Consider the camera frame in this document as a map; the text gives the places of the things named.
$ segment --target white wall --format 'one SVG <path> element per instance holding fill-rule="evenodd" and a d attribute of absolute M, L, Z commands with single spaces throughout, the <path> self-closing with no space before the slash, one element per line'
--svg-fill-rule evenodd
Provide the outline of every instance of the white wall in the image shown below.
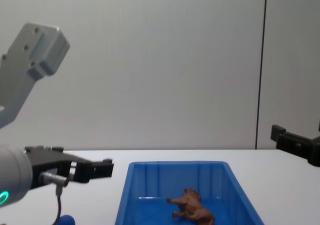
<path fill-rule="evenodd" d="M 258 148 L 275 148 L 271 126 L 319 136 L 320 0 L 267 0 Z"/>
<path fill-rule="evenodd" d="M 26 22 L 71 49 L 0 142 L 72 149 L 255 146 L 264 0 L 0 0 L 0 51 Z"/>

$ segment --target blue plastic container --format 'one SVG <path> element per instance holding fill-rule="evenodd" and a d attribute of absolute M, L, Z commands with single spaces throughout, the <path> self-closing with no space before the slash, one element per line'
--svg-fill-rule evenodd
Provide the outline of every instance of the blue plastic container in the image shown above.
<path fill-rule="evenodd" d="M 133 162 L 129 165 L 116 225 L 194 225 L 172 218 L 185 188 L 197 190 L 213 212 L 215 225 L 263 225 L 226 162 Z"/>

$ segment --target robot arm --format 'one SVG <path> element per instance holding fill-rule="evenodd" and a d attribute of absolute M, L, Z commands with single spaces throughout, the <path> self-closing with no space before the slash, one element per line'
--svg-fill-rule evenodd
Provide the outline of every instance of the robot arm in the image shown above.
<path fill-rule="evenodd" d="M 58 27 L 33 23 L 23 26 L 0 61 L 0 128 L 16 118 L 36 81 L 57 71 L 69 48 Z M 114 166 L 111 159 L 92 162 L 63 150 L 43 146 L 26 147 L 25 151 L 0 147 L 0 207 L 15 203 L 30 189 L 53 181 L 58 188 L 69 181 L 88 183 L 90 179 L 111 177 Z"/>

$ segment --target plastic figurine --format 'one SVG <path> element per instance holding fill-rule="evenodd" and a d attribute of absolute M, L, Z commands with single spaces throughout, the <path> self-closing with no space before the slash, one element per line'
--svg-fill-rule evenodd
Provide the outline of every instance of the plastic figurine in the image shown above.
<path fill-rule="evenodd" d="M 166 201 L 178 205 L 180 211 L 172 212 L 172 217 L 187 218 L 197 222 L 198 225 L 215 225 L 215 216 L 201 204 L 201 196 L 193 189 L 185 189 L 182 197 Z"/>

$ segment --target black cable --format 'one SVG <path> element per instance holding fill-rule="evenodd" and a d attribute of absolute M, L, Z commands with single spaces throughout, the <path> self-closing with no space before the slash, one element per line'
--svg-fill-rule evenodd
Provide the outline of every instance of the black cable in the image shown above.
<path fill-rule="evenodd" d="M 264 59 L 264 46 L 265 46 L 266 13 L 267 13 L 267 0 L 264 0 L 262 43 L 261 43 L 261 57 L 260 57 L 260 77 L 259 77 L 259 92 L 258 92 L 258 109 L 256 111 L 256 130 L 255 130 L 255 147 L 254 147 L 254 149 L 258 148 L 258 126 L 259 126 L 259 112 L 260 112 L 262 63 L 263 63 L 263 59 Z"/>
<path fill-rule="evenodd" d="M 61 197 L 57 196 L 57 200 L 58 200 L 58 214 L 56 215 L 55 221 L 53 222 L 52 225 L 56 225 L 61 216 Z"/>

